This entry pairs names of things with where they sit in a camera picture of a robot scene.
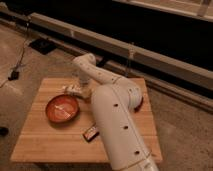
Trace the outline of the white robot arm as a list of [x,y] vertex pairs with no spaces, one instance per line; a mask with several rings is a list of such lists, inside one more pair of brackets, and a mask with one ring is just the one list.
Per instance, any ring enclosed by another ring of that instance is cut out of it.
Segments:
[[80,79],[92,78],[99,86],[92,92],[91,109],[113,171],[159,171],[131,112],[143,100],[134,81],[96,66],[91,53],[76,57]]

